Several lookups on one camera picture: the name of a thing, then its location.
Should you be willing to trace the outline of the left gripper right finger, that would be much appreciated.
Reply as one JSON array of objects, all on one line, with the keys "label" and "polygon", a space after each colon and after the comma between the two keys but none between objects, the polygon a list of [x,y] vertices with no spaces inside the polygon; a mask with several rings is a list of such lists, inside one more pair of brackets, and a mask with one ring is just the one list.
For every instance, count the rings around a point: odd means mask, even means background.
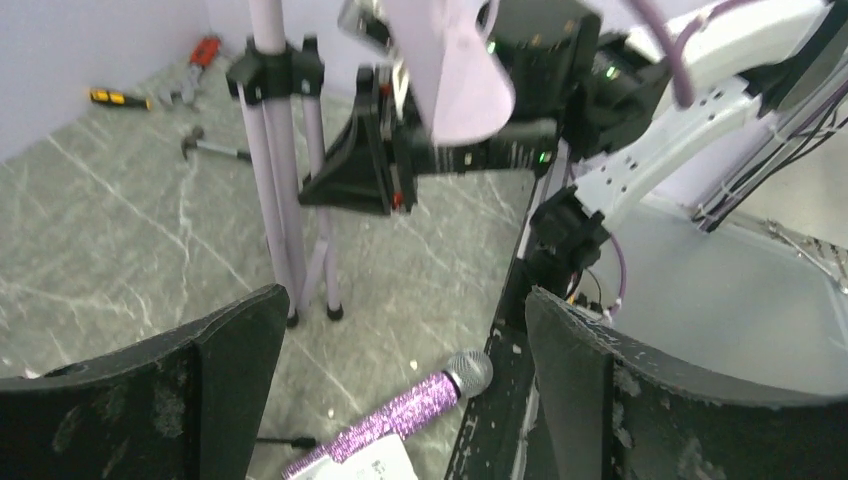
[{"label": "left gripper right finger", "polygon": [[528,340],[564,479],[843,479],[847,400],[708,370],[534,288]]}]

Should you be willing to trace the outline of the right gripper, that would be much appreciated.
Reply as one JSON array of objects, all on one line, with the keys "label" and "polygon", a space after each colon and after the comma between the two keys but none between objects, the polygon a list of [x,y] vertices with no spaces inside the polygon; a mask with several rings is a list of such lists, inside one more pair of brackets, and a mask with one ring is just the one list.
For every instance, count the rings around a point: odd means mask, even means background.
[{"label": "right gripper", "polygon": [[[489,170],[530,170],[539,177],[556,159],[556,120],[512,120],[494,135],[435,146],[419,122],[403,66],[360,65],[354,111],[307,176],[300,204],[388,216],[392,199],[415,199],[419,176]],[[387,147],[390,146],[391,187]]]}]

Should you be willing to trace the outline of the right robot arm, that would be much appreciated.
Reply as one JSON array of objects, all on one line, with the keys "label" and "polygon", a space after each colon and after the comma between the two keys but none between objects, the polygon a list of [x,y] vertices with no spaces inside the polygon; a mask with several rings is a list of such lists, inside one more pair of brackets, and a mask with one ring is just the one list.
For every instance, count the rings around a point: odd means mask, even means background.
[{"label": "right robot arm", "polygon": [[665,21],[649,1],[601,32],[579,1],[354,1],[357,30],[394,54],[360,69],[350,120],[301,204],[405,212],[422,176],[546,174],[560,144],[609,164],[543,201],[528,277],[562,284],[596,262],[628,211],[701,146],[797,104],[847,45],[843,1],[719,1]]}]

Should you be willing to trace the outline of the lilac perforated music stand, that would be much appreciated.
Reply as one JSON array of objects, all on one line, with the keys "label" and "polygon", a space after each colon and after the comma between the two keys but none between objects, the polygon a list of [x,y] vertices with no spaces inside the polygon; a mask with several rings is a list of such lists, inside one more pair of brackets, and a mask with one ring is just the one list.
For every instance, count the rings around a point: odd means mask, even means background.
[{"label": "lilac perforated music stand", "polygon": [[[510,119],[516,94],[490,34],[499,5],[463,1],[349,1],[341,20],[408,73],[417,117],[435,146],[486,139]],[[287,291],[295,326],[314,289],[326,289],[326,313],[344,315],[330,212],[303,206],[307,176],[324,166],[321,108],[325,65],[317,40],[291,44],[278,1],[249,5],[253,33],[229,68],[230,94],[241,105],[275,280]],[[392,199],[392,212],[415,199]]]}]

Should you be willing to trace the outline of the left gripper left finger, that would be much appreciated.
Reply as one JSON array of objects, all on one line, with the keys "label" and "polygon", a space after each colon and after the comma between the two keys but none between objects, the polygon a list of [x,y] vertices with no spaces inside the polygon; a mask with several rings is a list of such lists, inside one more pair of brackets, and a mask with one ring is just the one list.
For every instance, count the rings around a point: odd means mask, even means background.
[{"label": "left gripper left finger", "polygon": [[123,349],[1,382],[5,479],[242,479],[289,297],[265,286]]}]

